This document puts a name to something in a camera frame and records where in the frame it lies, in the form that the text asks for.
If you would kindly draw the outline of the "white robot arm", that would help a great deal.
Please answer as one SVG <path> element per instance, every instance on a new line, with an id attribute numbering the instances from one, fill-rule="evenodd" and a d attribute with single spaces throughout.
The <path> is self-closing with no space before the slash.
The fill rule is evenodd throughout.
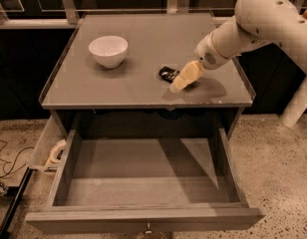
<path id="1" fill-rule="evenodd" d="M 299 14 L 289 0 L 237 0 L 234 15 L 198 43 L 195 60 L 181 69 L 169 89 L 178 93 L 206 70 L 216 70 L 233 57 L 270 43 L 306 75 L 280 117 L 291 127 L 307 109 L 307 16 Z"/>

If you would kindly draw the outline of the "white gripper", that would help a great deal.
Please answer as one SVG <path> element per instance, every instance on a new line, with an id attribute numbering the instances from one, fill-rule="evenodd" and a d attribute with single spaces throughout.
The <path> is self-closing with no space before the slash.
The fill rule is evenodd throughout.
<path id="1" fill-rule="evenodd" d="M 204 75 L 204 69 L 216 70 L 229 62 L 216 51 L 211 34 L 205 36 L 197 44 L 194 54 L 198 61 L 191 61 L 181 69 L 169 87 L 172 93 L 178 93 L 200 79 Z"/>

